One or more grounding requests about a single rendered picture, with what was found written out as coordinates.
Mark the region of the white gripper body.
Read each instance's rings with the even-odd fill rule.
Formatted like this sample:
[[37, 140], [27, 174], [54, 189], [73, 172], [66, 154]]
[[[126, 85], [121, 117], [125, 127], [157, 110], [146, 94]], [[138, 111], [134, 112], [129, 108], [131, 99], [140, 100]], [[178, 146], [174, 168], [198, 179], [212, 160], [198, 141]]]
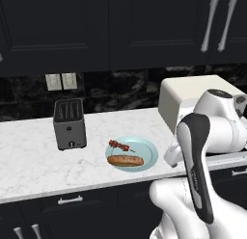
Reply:
[[165, 162], [172, 168], [175, 168], [183, 160], [181, 148], [178, 142], [173, 142], [164, 154]]

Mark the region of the brown baguette bread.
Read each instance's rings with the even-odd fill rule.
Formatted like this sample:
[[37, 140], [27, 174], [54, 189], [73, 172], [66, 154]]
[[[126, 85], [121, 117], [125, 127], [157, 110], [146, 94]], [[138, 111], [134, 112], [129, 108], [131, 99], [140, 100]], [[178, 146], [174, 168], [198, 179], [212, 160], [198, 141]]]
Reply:
[[144, 164], [141, 157], [133, 155], [111, 155], [107, 158], [107, 161], [112, 165], [123, 167], [137, 167]]

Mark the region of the red kebab skewer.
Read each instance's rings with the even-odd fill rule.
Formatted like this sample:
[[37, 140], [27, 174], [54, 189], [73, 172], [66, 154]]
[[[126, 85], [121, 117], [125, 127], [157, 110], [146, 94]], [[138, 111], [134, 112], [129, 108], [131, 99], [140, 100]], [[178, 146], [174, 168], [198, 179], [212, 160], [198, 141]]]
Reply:
[[133, 149], [130, 148], [128, 145], [124, 145], [119, 143], [118, 141], [115, 140], [110, 140], [109, 141], [109, 146], [113, 148], [120, 148], [122, 151], [133, 151]]

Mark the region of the cream toaster oven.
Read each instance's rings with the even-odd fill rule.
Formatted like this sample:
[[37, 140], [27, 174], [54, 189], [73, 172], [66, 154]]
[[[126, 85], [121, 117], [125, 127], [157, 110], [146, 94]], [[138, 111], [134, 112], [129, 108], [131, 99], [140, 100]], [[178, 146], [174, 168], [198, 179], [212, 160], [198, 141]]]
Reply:
[[218, 75], [165, 78], [160, 85], [158, 112], [173, 133], [179, 121], [191, 113], [208, 89], [225, 91], [233, 96], [234, 107], [244, 113], [247, 94]]

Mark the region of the black base cupboard door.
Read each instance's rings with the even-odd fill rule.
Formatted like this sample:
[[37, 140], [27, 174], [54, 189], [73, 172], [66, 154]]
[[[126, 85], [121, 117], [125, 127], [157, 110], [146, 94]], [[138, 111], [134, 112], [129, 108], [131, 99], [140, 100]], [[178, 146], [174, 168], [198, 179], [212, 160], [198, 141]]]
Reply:
[[19, 239], [14, 229], [25, 228], [25, 222], [17, 203], [0, 204], [0, 239]]
[[42, 239], [118, 239], [116, 212], [107, 205], [52, 212], [28, 218]]
[[150, 199], [150, 181], [118, 188], [118, 239], [150, 239], [158, 226], [162, 210]]

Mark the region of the dark grey toaster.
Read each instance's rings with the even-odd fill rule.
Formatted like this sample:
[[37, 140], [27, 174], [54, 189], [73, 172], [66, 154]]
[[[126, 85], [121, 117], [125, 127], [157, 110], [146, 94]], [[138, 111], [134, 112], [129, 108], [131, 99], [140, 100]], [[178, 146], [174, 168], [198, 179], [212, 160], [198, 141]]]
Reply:
[[55, 102], [53, 126], [59, 150], [83, 148], [87, 145], [83, 100], [61, 99]]

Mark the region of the light blue plate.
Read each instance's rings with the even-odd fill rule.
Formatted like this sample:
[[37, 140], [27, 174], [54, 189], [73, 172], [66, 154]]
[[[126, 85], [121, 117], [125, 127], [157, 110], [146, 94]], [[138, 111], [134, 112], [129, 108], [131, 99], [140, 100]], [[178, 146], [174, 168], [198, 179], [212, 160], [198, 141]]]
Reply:
[[130, 173], [142, 172], [151, 168], [158, 159], [158, 150], [156, 146], [143, 137], [123, 136], [117, 138], [116, 141], [122, 145], [129, 146], [129, 150], [123, 151], [119, 147], [108, 146], [105, 151], [106, 157], [109, 157], [111, 155], [130, 155], [141, 157], [144, 161], [143, 165], [137, 167], [118, 166], [118, 170]]

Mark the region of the black drawer front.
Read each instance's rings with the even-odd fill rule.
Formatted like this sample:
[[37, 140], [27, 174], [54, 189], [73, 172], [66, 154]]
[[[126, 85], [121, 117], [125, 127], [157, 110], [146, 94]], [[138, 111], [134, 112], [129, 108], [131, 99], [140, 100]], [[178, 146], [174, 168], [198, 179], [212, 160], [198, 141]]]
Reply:
[[227, 169], [214, 170], [210, 172], [210, 177], [213, 183], [239, 183], [241, 181], [247, 181], [247, 174], [232, 176], [232, 171], [244, 171], [246, 166], [231, 167]]
[[[83, 201], [67, 203], [63, 205], [59, 205], [57, 203], [59, 199], [74, 199], [78, 196], [81, 196]], [[102, 205], [112, 204], [116, 201], [116, 199], [117, 190], [110, 187], [42, 198], [39, 199], [37, 207], [41, 214], [55, 212], [76, 212], [88, 208], [98, 208]]]

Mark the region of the beige wall switch plate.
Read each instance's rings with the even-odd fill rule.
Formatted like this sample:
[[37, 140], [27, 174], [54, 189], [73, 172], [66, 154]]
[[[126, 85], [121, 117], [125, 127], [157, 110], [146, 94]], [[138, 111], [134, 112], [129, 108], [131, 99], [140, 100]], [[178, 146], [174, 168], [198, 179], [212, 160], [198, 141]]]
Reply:
[[76, 90], [77, 89], [77, 81], [76, 74], [73, 73], [63, 73], [62, 74], [63, 87], [65, 90]]
[[45, 75], [47, 89], [49, 91], [60, 91], [62, 89], [61, 78], [59, 74]]

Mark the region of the black wall cupboard door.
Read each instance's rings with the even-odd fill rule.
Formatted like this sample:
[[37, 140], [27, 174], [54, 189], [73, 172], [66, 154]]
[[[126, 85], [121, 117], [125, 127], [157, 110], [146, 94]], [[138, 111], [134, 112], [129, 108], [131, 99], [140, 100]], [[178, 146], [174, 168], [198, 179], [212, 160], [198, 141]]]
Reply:
[[109, 0], [110, 67], [196, 66], [210, 0]]
[[247, 0], [237, 0], [225, 50], [218, 51], [225, 27], [230, 0], [219, 0], [216, 18], [213, 21], [213, 35], [209, 43], [210, 55], [208, 62], [211, 65], [247, 63]]
[[0, 77], [108, 68], [108, 0], [0, 0]]

